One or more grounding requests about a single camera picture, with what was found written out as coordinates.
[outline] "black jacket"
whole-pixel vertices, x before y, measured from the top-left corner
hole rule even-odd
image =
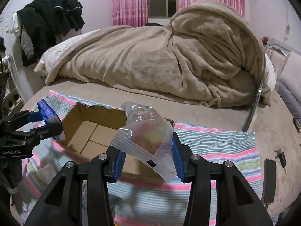
[[[54,36],[72,29],[63,11],[62,0],[34,0],[25,7],[34,8],[42,16]]]
[[[18,16],[34,47],[34,56],[28,60],[22,51],[23,66],[36,63],[43,53],[56,45],[55,36],[71,29],[81,29],[82,5],[77,0],[34,0],[19,10]]]
[[[56,40],[44,19],[36,13],[34,8],[25,7],[19,10],[17,14],[22,22],[22,27],[26,28],[34,47],[34,56],[30,60],[24,57],[24,52],[22,51],[23,66],[28,67],[36,63],[37,59],[41,58],[48,48],[55,46]]]
[[[62,0],[62,3],[71,27],[78,31],[85,24],[82,19],[82,4],[78,0]]]

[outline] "cardboard box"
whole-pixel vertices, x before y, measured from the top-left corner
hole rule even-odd
[[[88,161],[106,152],[116,131],[126,125],[126,113],[100,105],[76,103],[62,123],[66,140],[60,145]],[[152,168],[130,155],[126,156],[121,176],[152,184],[163,182]]]

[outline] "striped blanket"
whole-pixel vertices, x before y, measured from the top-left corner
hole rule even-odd
[[[77,102],[86,105],[102,105],[67,96],[54,90],[50,90],[44,99],[61,119]],[[23,130],[29,131],[31,128],[41,125],[44,123],[29,123]],[[255,145],[255,133],[208,129],[179,122],[175,124],[175,131],[183,144],[189,145],[193,153],[203,156],[208,161],[216,163],[223,163],[225,160],[233,161],[261,198],[260,159]],[[47,186],[36,176],[36,171],[50,163],[58,172],[70,160],[81,162],[53,139],[47,139],[41,141],[40,145],[34,148],[32,158],[22,161],[24,178],[21,183],[21,192],[14,199],[17,211],[23,221],[26,220]],[[115,221],[119,225],[180,226],[185,218],[190,187],[191,184],[183,184],[178,178],[159,186],[129,179],[121,179],[116,184],[109,183],[109,193],[121,198],[116,206]],[[215,225],[215,218],[216,184],[212,181],[210,225]]]

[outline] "plastic zipper bag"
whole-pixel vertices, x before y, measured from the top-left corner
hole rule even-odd
[[[173,127],[153,107],[126,101],[126,125],[119,128],[110,145],[152,167],[165,181],[176,177],[173,162]]]

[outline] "crumpled blanket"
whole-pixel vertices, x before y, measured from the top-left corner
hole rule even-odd
[[[39,62],[35,72],[46,77],[46,85],[57,76],[100,80],[129,92],[221,108],[254,101],[262,77],[269,104],[265,68],[262,43],[244,18],[224,3],[201,1],[180,9],[165,27],[97,30],[51,64]]]

